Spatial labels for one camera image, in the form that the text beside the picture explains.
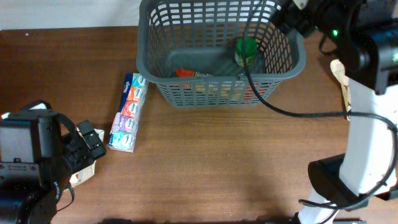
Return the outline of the brown white snack bag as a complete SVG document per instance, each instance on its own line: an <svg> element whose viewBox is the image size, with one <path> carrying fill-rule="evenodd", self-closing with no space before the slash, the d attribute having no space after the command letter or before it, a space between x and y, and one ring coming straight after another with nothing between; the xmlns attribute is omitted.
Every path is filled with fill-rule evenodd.
<svg viewBox="0 0 398 224"><path fill-rule="evenodd" d="M94 161L92 165L84 168L83 170L74 173L70 177L70 183L72 187L76 187L84 183L88 179L92 178L95 175L95 166L96 166L96 161Z"/></svg>

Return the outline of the white brown panko bag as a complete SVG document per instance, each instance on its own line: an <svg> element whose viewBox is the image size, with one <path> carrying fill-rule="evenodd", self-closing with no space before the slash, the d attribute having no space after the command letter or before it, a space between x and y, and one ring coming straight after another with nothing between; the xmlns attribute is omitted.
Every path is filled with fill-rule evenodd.
<svg viewBox="0 0 398 224"><path fill-rule="evenodd" d="M346 76L345 66L340 62L340 60L335 59L330 62L330 69L334 77L341 85L341 92L343 95L346 112L350 112L352 109L351 94L349 90L349 78Z"/></svg>

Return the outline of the green lidded glass jar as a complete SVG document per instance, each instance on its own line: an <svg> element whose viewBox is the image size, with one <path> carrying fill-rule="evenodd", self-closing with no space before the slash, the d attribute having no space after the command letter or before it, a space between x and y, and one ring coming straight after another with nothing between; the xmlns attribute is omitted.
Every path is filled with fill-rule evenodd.
<svg viewBox="0 0 398 224"><path fill-rule="evenodd" d="M244 62L249 66L253 63L257 54L257 42L252 37L240 38L236 44L234 59L240 67Z"/></svg>

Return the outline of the grey plastic shopping basket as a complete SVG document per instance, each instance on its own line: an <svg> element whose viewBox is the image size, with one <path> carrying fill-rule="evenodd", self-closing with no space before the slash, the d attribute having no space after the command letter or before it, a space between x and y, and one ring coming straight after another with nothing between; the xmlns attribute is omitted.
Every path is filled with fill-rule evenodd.
<svg viewBox="0 0 398 224"><path fill-rule="evenodd" d="M305 67L302 36L270 22L280 1L142 1L136 66L178 108L256 105ZM249 66L235 59L252 37Z"/></svg>

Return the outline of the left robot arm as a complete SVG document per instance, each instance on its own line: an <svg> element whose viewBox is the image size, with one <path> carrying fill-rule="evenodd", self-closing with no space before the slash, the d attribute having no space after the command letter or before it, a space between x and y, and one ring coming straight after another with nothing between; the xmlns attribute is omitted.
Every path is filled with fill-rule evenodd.
<svg viewBox="0 0 398 224"><path fill-rule="evenodd" d="M1 120L1 223L50 223L73 174L106 155L88 120L75 124L44 100Z"/></svg>

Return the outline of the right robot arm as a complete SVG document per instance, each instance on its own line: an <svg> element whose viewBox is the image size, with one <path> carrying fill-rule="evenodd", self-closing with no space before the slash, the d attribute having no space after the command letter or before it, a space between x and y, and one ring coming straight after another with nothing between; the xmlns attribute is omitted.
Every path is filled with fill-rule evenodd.
<svg viewBox="0 0 398 224"><path fill-rule="evenodd" d="M340 210L365 207L372 196L397 198L396 1L287 1L271 21L283 33L318 30L336 45L351 91L347 150L314 161L312 193L299 223L331 223Z"/></svg>

